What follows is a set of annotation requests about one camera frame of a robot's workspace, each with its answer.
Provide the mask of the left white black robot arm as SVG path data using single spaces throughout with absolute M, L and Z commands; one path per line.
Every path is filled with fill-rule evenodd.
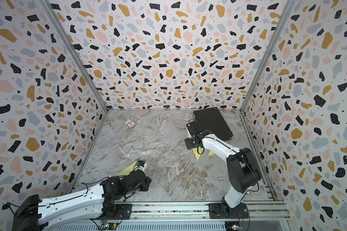
M 13 213 L 13 231 L 48 231 L 84 219 L 129 219 L 131 204 L 117 205 L 130 194 L 146 192 L 152 180 L 143 170 L 103 179 L 99 184 L 64 196 L 32 195 Z

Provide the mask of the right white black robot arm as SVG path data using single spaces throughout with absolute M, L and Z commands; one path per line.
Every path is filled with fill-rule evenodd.
M 262 179 L 257 161 L 248 148 L 240 149 L 221 140 L 209 130 L 204 130 L 198 121 L 186 125 L 189 137 L 185 139 L 187 149 L 206 149 L 227 164 L 231 187 L 221 202 L 225 213 L 234 212 L 243 202 L 245 195 Z

